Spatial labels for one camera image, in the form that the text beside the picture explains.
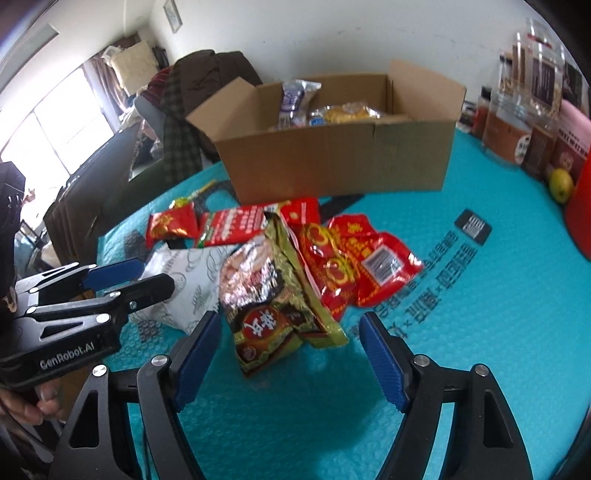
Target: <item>turquoise tablecloth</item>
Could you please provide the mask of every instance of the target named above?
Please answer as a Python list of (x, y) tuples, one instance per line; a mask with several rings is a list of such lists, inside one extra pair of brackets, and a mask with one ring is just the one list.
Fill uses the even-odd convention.
[[(133, 230), (143, 235), (150, 212), (225, 178), (218, 164), (154, 200), (101, 239), (99, 262), (122, 260), (126, 236)], [(232, 205), (226, 193), (209, 200), (212, 210)], [(482, 247), (453, 224), (465, 208), (493, 227)], [(591, 398), (591, 265), (573, 245), (544, 186), (489, 161), (473, 138), (456, 133), (441, 192), (367, 195), (348, 211), (366, 213), (374, 227), (396, 234), (430, 263), (407, 296), (376, 308), (384, 324), (440, 365), (489, 365), (515, 415), (535, 478), (549, 478)], [(457, 255), (470, 261), (455, 272), (450, 288), (441, 288)], [(224, 328), (199, 395), (180, 416), (208, 480), (375, 477), (402, 415), (385, 401), (356, 336), (360, 313), (350, 309), (342, 320), (352, 340), (348, 346), (304, 346), (250, 380), (242, 377)], [(181, 335), (129, 324), (124, 347), (109, 365), (137, 367), (168, 351)], [(139, 442), (137, 407), (130, 412)], [(451, 406), (444, 406), (427, 479), (439, 476), (451, 417)]]

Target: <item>yellow fruit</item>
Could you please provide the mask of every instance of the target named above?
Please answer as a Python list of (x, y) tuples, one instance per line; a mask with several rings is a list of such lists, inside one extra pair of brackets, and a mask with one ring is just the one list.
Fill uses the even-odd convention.
[(563, 168), (557, 168), (552, 172), (548, 186), (552, 198), (561, 205), (569, 201), (574, 190), (573, 178)]

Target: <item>green plaid fabric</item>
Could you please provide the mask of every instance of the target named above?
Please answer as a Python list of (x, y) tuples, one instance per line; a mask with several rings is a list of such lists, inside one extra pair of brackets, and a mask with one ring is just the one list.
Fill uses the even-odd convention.
[(163, 161), (165, 179), (169, 186), (203, 170), (199, 131), (184, 119), (181, 96), (180, 69), (174, 66), (162, 95), (161, 110), (164, 120)]

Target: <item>picture frame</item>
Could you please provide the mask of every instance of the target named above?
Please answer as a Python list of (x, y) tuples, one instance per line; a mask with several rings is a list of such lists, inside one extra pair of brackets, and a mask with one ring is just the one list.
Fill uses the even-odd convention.
[(180, 15), (178, 14), (177, 5), (174, 0), (166, 0), (164, 2), (164, 13), (170, 24), (170, 29), (173, 33), (178, 32), (178, 29), (183, 25)]

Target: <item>white snack package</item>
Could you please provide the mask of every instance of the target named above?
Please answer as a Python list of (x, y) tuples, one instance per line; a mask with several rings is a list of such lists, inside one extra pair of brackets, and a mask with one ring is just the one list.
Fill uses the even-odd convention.
[(154, 320), (182, 330), (187, 335), (206, 311), (218, 310), (220, 269), (236, 245), (155, 250), (140, 278), (166, 273), (174, 279), (174, 292), (161, 301), (129, 315), (132, 322)]

